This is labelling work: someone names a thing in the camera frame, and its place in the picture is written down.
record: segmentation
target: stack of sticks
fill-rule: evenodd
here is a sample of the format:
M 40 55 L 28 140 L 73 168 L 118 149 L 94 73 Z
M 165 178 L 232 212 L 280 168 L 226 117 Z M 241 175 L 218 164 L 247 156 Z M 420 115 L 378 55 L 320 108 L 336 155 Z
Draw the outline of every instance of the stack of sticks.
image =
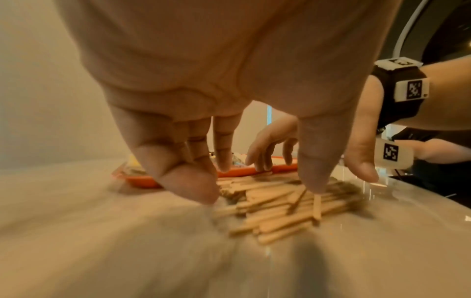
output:
M 260 244 L 305 230 L 322 216 L 358 208 L 364 202 L 359 187 L 335 178 L 326 193 L 314 194 L 301 184 L 297 172 L 221 178 L 217 183 L 229 205 L 215 209 L 214 217 L 245 217 L 229 235 L 252 232 Z

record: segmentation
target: black strap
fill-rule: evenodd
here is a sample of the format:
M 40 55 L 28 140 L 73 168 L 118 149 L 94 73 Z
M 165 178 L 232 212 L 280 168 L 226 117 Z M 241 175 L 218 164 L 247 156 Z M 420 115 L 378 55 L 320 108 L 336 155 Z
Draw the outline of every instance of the black strap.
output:
M 397 120 L 417 115 L 423 99 L 396 102 L 394 100 L 394 88 L 398 81 L 426 78 L 427 76 L 418 67 L 406 67 L 388 71 L 375 65 L 371 74 L 379 79 L 384 89 L 383 106 L 379 114 L 379 129 Z

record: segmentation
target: red tray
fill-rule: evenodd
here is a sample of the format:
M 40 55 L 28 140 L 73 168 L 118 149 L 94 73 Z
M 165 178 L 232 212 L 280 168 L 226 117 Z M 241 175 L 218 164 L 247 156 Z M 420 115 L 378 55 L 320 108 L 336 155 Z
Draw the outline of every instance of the red tray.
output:
M 157 183 L 151 176 L 135 176 L 135 175 L 128 175 L 123 172 L 125 163 L 120 165 L 116 170 L 113 171 L 112 175 L 116 179 L 125 180 L 133 187 L 142 188 L 142 189 L 159 189 L 162 186 Z M 293 163 L 292 165 L 274 165 L 271 169 L 273 173 L 281 173 L 281 172 L 290 172 L 290 171 L 297 171 L 298 164 Z M 217 176 L 219 178 L 223 177 L 243 177 L 243 176 L 250 176 L 260 174 L 260 172 L 255 171 L 254 167 L 235 167 L 231 169 L 229 172 L 223 173 L 218 172 Z

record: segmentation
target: hand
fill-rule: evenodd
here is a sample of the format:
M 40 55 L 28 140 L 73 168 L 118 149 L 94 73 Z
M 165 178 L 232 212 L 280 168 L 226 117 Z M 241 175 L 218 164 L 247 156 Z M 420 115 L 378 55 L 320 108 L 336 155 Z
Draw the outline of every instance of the hand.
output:
M 381 82 L 369 76 L 358 102 L 352 133 L 344 154 L 345 165 L 350 171 L 367 182 L 376 182 L 374 146 L 379 113 L 383 104 L 384 90 Z M 292 163 L 293 146 L 297 143 L 297 118 L 287 115 L 274 121 L 257 134 L 247 152 L 246 164 L 255 163 L 257 171 L 270 170 L 271 155 L 277 144 L 283 143 L 283 158 Z
M 299 175 L 323 191 L 400 4 L 56 2 L 131 151 L 165 188 L 203 203 L 218 197 L 206 140 L 211 119 L 217 163 L 228 170 L 233 133 L 251 100 L 298 117 Z

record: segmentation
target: white table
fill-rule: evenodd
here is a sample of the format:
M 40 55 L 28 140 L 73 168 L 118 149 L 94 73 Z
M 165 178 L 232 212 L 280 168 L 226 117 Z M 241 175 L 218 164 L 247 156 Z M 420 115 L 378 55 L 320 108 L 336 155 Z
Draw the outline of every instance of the white table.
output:
M 471 297 L 471 210 L 433 193 L 383 181 L 364 212 L 265 248 L 114 181 L 119 163 L 0 172 L 0 297 Z

